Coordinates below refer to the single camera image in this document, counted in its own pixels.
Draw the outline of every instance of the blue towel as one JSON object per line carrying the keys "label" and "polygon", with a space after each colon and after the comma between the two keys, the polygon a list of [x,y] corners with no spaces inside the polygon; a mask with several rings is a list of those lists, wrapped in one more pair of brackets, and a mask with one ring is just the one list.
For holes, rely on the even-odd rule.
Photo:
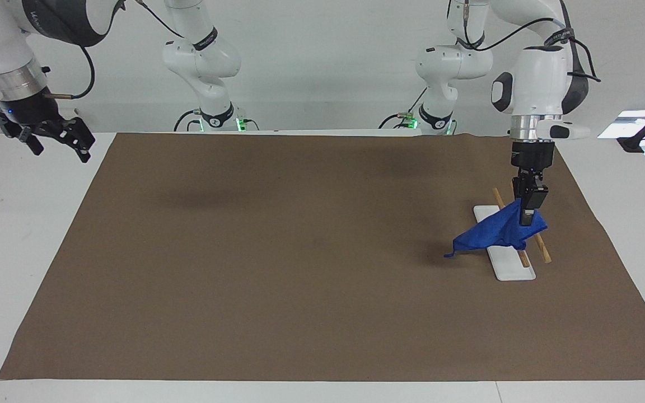
{"label": "blue towel", "polygon": [[485,249],[490,246],[512,246],[516,250],[527,249],[527,240],[547,229],[547,224],[539,212],[529,227],[519,224],[522,211],[522,200],[506,206],[498,213],[486,217],[469,231],[455,238],[455,250],[445,257],[453,257],[462,250]]}

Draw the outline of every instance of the white table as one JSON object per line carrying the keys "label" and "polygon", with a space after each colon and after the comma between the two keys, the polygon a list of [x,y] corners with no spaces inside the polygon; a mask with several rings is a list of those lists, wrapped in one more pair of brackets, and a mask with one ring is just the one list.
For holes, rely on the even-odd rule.
{"label": "white table", "polygon": [[[417,134],[276,134],[401,131]],[[0,135],[0,367],[113,137],[98,134],[91,161],[81,164],[73,151],[56,143],[46,141],[44,154],[35,157]],[[645,158],[622,152],[614,140],[558,146],[645,300]],[[645,382],[0,382],[0,401],[5,397],[26,402],[635,402],[645,401]]]}

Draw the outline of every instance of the wooden handle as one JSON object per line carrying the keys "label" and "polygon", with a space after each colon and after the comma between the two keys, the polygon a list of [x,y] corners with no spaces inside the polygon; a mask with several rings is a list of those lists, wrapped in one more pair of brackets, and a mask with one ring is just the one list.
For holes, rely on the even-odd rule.
{"label": "wooden handle", "polygon": [[[511,184],[512,184],[512,193],[514,193],[514,182],[511,182]],[[546,244],[544,242],[544,239],[542,238],[542,235],[541,234],[534,235],[534,240],[537,241],[537,246],[539,247],[539,251],[542,252],[542,256],[544,257],[544,263],[546,264],[551,263],[551,255],[549,255],[549,250],[546,247]]]}
{"label": "wooden handle", "polygon": [[[499,189],[492,188],[492,192],[494,193],[494,198],[497,200],[497,206],[499,206],[500,210],[503,209],[504,200],[502,200],[502,195],[499,194]],[[529,256],[527,256],[527,251],[517,250],[517,253],[519,253],[519,259],[522,261],[522,266],[524,266],[524,268],[529,268],[532,264],[529,263]]]}

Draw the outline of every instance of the wooden stick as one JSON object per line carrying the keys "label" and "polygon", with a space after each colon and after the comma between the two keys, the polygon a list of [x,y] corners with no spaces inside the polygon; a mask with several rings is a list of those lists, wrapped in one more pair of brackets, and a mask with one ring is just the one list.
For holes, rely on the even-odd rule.
{"label": "wooden stick", "polygon": [[[512,184],[512,192],[514,192],[514,182],[510,182],[510,183]],[[541,234],[534,235],[534,240],[537,241],[537,246],[539,247],[539,251],[542,252],[542,256],[544,257],[544,263],[546,264],[551,263],[551,255],[549,255],[549,250],[546,247],[546,243],[544,242],[542,235]]]}
{"label": "wooden stick", "polygon": [[[494,198],[497,200],[497,206],[499,206],[499,209],[504,208],[504,200],[502,200],[502,195],[499,194],[499,189],[497,188],[492,188],[492,192],[494,192]],[[529,263],[529,257],[527,256],[527,251],[525,250],[517,250],[517,253],[519,253],[519,258],[522,260],[522,266],[525,268],[529,268],[532,264]]]}

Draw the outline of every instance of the brown mat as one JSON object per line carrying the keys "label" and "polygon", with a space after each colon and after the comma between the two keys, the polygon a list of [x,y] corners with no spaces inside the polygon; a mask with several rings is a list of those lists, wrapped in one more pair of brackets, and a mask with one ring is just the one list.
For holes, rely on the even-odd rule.
{"label": "brown mat", "polygon": [[118,135],[0,378],[645,379],[645,304],[557,156],[537,280],[445,260],[508,138]]}

